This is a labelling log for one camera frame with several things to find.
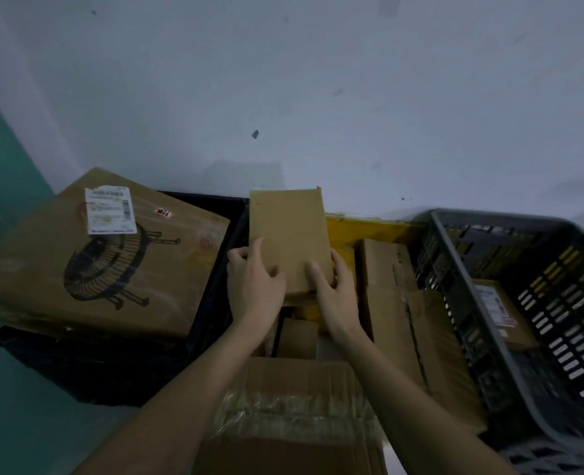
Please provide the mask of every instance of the black plastic bin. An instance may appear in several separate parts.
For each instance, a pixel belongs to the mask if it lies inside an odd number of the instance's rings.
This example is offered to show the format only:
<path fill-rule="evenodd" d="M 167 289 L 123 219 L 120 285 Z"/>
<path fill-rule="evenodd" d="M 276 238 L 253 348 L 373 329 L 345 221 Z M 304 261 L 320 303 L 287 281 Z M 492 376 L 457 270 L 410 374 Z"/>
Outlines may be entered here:
<path fill-rule="evenodd" d="M 430 216 L 415 273 L 445 297 L 488 413 L 482 439 L 520 473 L 584 474 L 584 231 L 557 218 Z M 498 280 L 541 348 L 509 351 L 471 279 Z"/>
<path fill-rule="evenodd" d="M 140 407 L 201 355 L 231 322 L 227 251 L 248 243 L 248 199 L 164 192 L 231 222 L 186 339 L 92 333 L 92 341 L 0 328 L 0 347 L 76 400 Z"/>

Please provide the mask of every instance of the red sticker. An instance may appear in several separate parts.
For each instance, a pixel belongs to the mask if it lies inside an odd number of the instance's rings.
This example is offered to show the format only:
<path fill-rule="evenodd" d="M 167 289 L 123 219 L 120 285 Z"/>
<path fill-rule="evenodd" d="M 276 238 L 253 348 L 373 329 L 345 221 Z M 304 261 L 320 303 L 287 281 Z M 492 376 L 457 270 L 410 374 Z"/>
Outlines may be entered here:
<path fill-rule="evenodd" d="M 213 241 L 208 238 L 202 237 L 200 240 L 200 249 L 202 251 L 210 250 L 213 247 Z"/>
<path fill-rule="evenodd" d="M 158 215 L 166 216 L 167 218 L 173 218 L 173 214 L 169 210 L 165 210 L 164 208 L 156 209 L 156 213 Z"/>

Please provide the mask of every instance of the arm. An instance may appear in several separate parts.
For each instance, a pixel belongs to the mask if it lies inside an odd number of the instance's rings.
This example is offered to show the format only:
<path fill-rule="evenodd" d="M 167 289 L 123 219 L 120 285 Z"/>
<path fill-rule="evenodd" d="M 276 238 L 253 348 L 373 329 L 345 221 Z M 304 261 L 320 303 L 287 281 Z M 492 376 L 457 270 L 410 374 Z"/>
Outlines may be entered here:
<path fill-rule="evenodd" d="M 250 248 L 228 253 L 233 323 L 226 333 L 98 447 L 74 475 L 188 470 L 227 387 L 283 305 L 286 276 L 281 271 L 271 277 L 265 271 L 262 242 L 257 239 Z"/>
<path fill-rule="evenodd" d="M 338 276 L 335 289 L 318 265 L 308 266 L 317 285 L 320 313 L 356 372 L 407 473 L 515 474 L 507 462 L 455 422 L 369 340 L 358 319 L 353 275 L 335 250 L 332 257 Z"/>

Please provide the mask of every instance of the fan illustration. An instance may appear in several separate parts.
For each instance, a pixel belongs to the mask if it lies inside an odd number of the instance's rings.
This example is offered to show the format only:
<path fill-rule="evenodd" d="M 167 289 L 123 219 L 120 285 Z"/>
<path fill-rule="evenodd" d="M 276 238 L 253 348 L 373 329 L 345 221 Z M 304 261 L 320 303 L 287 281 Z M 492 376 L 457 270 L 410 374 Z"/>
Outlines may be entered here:
<path fill-rule="evenodd" d="M 135 234 L 92 235 L 79 252 L 74 252 L 63 274 L 63 286 L 78 301 L 99 300 L 123 308 L 125 300 L 142 307 L 149 298 L 141 298 L 127 284 L 140 266 L 147 248 L 153 243 L 177 245 L 180 239 L 162 239 L 162 232 L 148 232 L 138 223 Z"/>

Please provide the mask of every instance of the forearm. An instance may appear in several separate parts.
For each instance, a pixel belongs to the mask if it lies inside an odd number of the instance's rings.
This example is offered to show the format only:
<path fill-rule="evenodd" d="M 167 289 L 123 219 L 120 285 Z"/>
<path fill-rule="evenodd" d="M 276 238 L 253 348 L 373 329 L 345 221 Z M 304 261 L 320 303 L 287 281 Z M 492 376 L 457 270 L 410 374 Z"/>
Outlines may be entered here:
<path fill-rule="evenodd" d="M 74 474 L 185 473 L 224 392 L 259 343 L 249 325 L 233 323 Z"/>
<path fill-rule="evenodd" d="M 408 474 L 514 474 L 511 466 L 399 372 L 363 332 L 340 343 Z"/>

